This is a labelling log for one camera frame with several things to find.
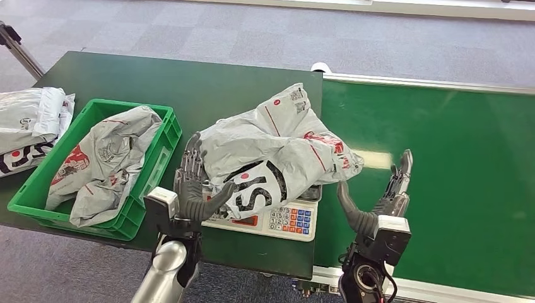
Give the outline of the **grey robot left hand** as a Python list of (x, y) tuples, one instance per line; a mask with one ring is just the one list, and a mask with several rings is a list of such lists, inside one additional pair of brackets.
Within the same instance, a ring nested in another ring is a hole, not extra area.
[(175, 191), (178, 194), (176, 217), (195, 222), (203, 222), (216, 213), (233, 195), (236, 184), (228, 181), (222, 190), (209, 201), (203, 198), (205, 151), (201, 151), (201, 133), (194, 133), (188, 140), (177, 169)]

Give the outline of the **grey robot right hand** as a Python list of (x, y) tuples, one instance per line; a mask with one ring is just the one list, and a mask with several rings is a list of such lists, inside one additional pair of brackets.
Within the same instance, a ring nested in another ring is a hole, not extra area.
[(348, 225), (358, 235), (374, 238), (380, 221), (390, 217), (403, 217), (409, 205), (408, 186), (413, 166), (413, 154), (404, 150), (400, 166), (391, 165), (391, 176), (382, 197), (372, 211), (362, 211), (355, 205), (347, 182), (338, 183), (337, 197), (344, 211)]

